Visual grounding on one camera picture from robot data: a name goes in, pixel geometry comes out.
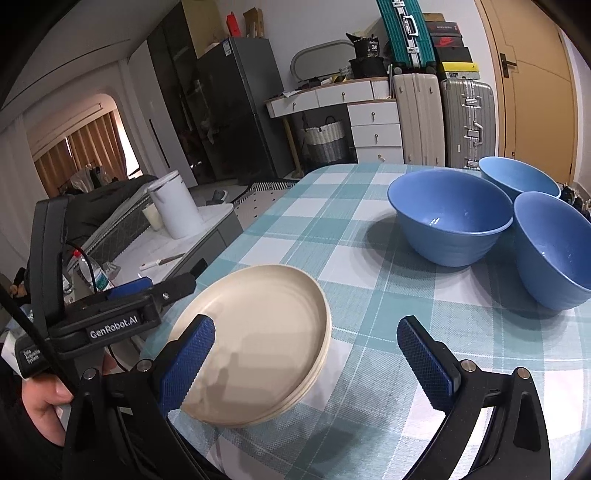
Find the person's left hand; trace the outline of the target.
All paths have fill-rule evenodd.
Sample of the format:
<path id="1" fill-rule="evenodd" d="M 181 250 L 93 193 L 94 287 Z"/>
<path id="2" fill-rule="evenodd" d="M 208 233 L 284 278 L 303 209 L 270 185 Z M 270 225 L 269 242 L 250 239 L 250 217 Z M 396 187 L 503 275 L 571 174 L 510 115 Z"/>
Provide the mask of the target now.
<path id="1" fill-rule="evenodd" d="M 64 446 L 65 429 L 55 408 L 70 404 L 73 398 L 55 375 L 41 374 L 22 381 L 21 399 L 30 420 L 46 440 L 59 447 Z"/>

